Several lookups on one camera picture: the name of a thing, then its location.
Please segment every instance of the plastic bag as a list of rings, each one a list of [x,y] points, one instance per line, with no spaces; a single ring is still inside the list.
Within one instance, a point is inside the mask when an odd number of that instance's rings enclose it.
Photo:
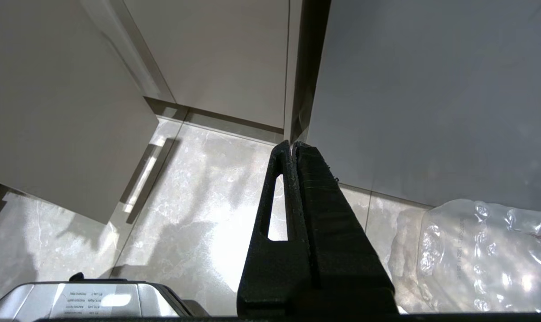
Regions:
[[[464,199],[429,210],[417,279],[439,312],[541,312],[541,212]]]

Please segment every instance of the cabinet panel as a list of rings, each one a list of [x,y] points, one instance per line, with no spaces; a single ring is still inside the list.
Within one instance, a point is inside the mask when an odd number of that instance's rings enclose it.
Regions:
[[[107,222],[157,126],[78,1],[0,0],[0,183]]]
[[[283,128],[288,0],[125,0],[178,104]]]
[[[348,185],[541,211],[541,0],[333,1],[308,137]]]

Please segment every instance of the floor tile grout line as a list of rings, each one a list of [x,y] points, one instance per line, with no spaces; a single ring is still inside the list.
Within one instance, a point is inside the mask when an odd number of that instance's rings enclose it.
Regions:
[[[177,134],[175,134],[175,137],[173,137],[173,140],[176,140],[177,137],[179,136],[179,133],[181,132],[181,129],[183,128],[183,125],[184,125],[184,120],[187,119],[188,114],[189,114],[189,112],[187,110],[187,113],[185,114],[185,117],[183,118],[183,122],[181,122],[181,126],[177,130]],[[161,172],[163,171],[163,167],[165,167],[165,166],[166,165],[163,163],[163,165],[161,166],[161,169],[159,170],[158,176],[161,175]],[[153,185],[153,187],[151,187],[151,192],[153,191],[154,188],[155,188],[155,185]],[[123,244],[123,247],[121,247],[121,251],[119,251],[119,255],[117,255],[117,259],[115,260],[115,263],[113,263],[113,266],[111,267],[111,271],[109,272],[109,278],[111,278],[111,274],[113,274],[113,269],[115,269],[115,267],[117,267],[117,263],[119,263],[119,259],[121,259],[121,255],[123,254],[123,251],[125,250],[125,247],[127,246],[127,243],[129,242],[129,238],[131,238],[131,234],[133,233],[133,229],[135,229],[135,225],[137,224],[137,222],[139,222],[140,217],[141,217],[141,213],[137,216],[137,218],[135,218],[135,221],[133,222],[133,224],[131,224],[131,229],[129,230],[129,234],[127,235],[127,238],[125,239],[125,243]]]
[[[346,183],[344,182],[338,182],[338,185],[339,186],[342,186],[348,190],[352,190],[354,192],[360,192],[360,193],[363,193],[363,192],[372,192],[372,190],[368,190],[368,189],[364,189],[364,188],[360,188],[360,187],[356,187],[356,186],[351,186],[351,185],[347,185]]]
[[[368,211],[366,212],[366,224],[364,225],[364,234],[366,233],[366,229],[368,228],[368,221],[370,220],[370,207],[372,206],[372,191],[368,192],[370,195],[370,198],[368,199]]]
[[[354,191],[357,191],[357,190],[362,190],[362,191],[368,191],[370,192],[370,198],[373,194],[376,194],[376,195],[379,195],[383,198],[391,198],[391,199],[396,199],[398,200],[400,203],[404,203],[404,204],[410,204],[412,206],[416,206],[416,207],[423,207],[423,208],[427,208],[427,207],[431,207],[431,208],[435,208],[436,206],[431,206],[430,204],[425,204],[425,203],[420,203],[420,202],[416,202],[416,201],[411,201],[411,200],[407,200],[407,199],[404,199],[404,198],[400,198],[400,197],[397,197],[397,196],[392,196],[392,195],[387,195],[387,194],[383,194],[381,192],[377,192],[377,191],[373,191],[373,190],[368,190],[368,189],[364,189],[364,188],[360,188],[360,187],[356,187],[356,186],[352,186],[352,185],[348,185],[346,183],[343,183],[343,182],[340,182],[340,185],[343,185],[345,186],[346,188],[350,189],[350,190],[354,190]]]

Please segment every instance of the label sticker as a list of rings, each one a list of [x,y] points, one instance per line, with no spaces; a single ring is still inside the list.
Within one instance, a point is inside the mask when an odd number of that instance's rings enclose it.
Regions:
[[[115,284],[59,284],[50,318],[109,317],[113,306],[101,302],[116,288]]]

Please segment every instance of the tile floor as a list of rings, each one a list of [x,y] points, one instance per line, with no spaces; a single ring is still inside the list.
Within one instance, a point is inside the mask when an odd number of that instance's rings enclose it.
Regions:
[[[166,284],[212,315],[236,314],[236,290],[274,143],[178,120],[160,122],[152,143],[168,137],[175,143],[133,225],[125,222],[133,198],[122,200],[103,225],[19,192],[3,196],[0,298],[21,283],[67,280],[82,271],[88,278]],[[405,250],[411,236],[400,227],[417,224],[426,208],[341,187],[388,273],[405,282],[396,286],[402,306],[424,310],[408,288],[415,277],[411,251]],[[284,240],[280,185],[275,201],[269,237]]]

